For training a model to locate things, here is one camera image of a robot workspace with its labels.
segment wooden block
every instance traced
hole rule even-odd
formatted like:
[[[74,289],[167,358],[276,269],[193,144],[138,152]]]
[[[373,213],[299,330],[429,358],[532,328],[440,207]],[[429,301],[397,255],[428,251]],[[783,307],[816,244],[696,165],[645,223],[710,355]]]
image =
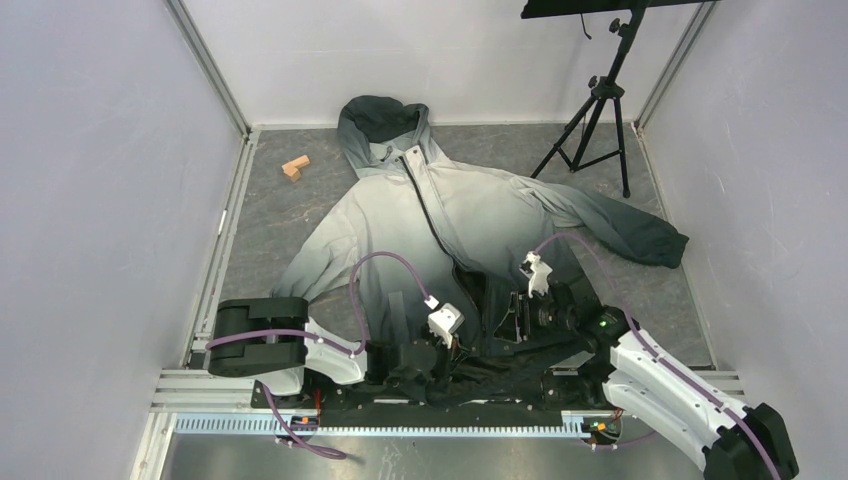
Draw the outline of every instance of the wooden block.
[[[287,166],[287,167],[291,166],[291,167],[294,167],[294,168],[303,168],[307,165],[309,165],[309,157],[306,156],[306,155],[302,155],[300,157],[297,157],[294,160],[292,160],[291,162],[288,162],[288,163],[285,164],[285,166]]]
[[[283,165],[283,173],[285,173],[286,176],[289,177],[289,180],[291,180],[292,182],[300,180],[300,170],[298,170],[297,168],[292,168]]]

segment zipper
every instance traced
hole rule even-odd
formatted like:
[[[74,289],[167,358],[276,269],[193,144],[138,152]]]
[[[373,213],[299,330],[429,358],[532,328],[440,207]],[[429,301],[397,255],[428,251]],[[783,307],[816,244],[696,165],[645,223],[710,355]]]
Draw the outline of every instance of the zipper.
[[[465,285],[462,281],[457,277],[456,270],[461,268],[459,266],[459,262],[456,261],[453,255],[451,255],[445,245],[442,243],[442,239],[439,238],[439,235],[436,233],[436,227],[433,225],[433,220],[430,218],[430,213],[427,211],[427,205],[424,204],[424,196],[421,195],[421,189],[418,187],[418,182],[415,181],[415,177],[412,175],[412,170],[410,170],[409,165],[406,164],[406,155],[401,155],[398,157],[400,159],[401,165],[403,165],[403,169],[406,171],[406,175],[409,177],[409,181],[412,182],[412,188],[415,189],[415,195],[418,197],[418,203],[421,204],[421,210],[424,212],[424,218],[427,219],[427,225],[430,227],[430,233],[433,234],[433,238],[436,239],[436,244],[439,246],[439,249],[451,259],[451,277],[453,277],[454,282],[459,286],[459,289],[462,291],[463,295],[465,295],[466,300],[471,305],[471,308],[474,309],[474,313],[476,313],[479,325],[478,328],[483,332],[483,339],[486,338],[486,326],[485,322],[480,316],[480,310],[477,308],[477,304],[474,303],[474,298],[471,296],[471,293],[465,288]]]

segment floor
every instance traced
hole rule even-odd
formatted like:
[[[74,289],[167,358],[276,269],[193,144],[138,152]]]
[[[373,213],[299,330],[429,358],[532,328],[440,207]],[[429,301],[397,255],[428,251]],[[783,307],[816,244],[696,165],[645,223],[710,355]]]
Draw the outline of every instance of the floor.
[[[555,124],[434,127],[433,136],[454,161],[529,175],[562,133]],[[574,152],[579,137],[565,150]],[[629,199],[621,197],[618,162],[608,160],[570,173],[559,157],[540,180],[596,190],[664,216],[636,135],[625,132],[630,172]],[[592,159],[615,150],[612,124],[601,124],[587,151]],[[307,154],[312,164],[291,183],[280,166]],[[267,296],[301,244],[333,205],[356,183],[356,175],[339,150],[334,129],[266,131],[259,136],[238,230],[229,259],[222,300]],[[636,318],[670,353],[690,366],[711,364],[704,334],[681,269],[645,267],[616,257],[599,244],[618,287]],[[582,247],[572,245],[601,300],[613,304],[610,289]],[[319,297],[310,314],[325,328],[350,339],[358,335],[343,289]]]

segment gray jacket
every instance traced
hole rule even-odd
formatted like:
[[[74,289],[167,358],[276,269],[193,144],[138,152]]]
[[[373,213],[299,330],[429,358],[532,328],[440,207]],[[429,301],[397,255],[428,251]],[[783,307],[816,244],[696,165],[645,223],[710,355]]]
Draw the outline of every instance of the gray jacket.
[[[453,162],[430,136],[427,114],[425,105],[385,97],[357,97],[345,106],[338,138],[360,180],[307,239],[273,296],[311,301],[346,285],[363,255],[388,250],[409,260],[440,301],[463,312],[460,339],[485,354],[486,332],[502,321],[509,292],[527,288],[519,264],[556,228],[586,226],[625,258],[679,265],[688,238],[664,220],[598,193]],[[542,256],[575,294],[594,295],[566,244],[554,243]],[[399,262],[367,262],[359,295],[373,339],[421,336],[428,310]]]

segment white wall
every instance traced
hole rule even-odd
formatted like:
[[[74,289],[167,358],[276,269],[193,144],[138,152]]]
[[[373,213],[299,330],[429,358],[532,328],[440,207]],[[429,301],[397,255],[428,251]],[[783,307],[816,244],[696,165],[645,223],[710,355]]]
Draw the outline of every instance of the white wall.
[[[524,0],[187,0],[253,124],[335,125],[361,94],[424,102],[448,123],[567,119],[605,75],[630,12],[521,20]],[[619,77],[638,115],[694,11],[651,9]],[[605,119],[613,118],[612,107]]]
[[[848,3],[724,1],[647,125],[717,355],[780,410],[802,479],[848,444]]]
[[[0,478],[127,478],[239,136],[164,2],[3,2]]]

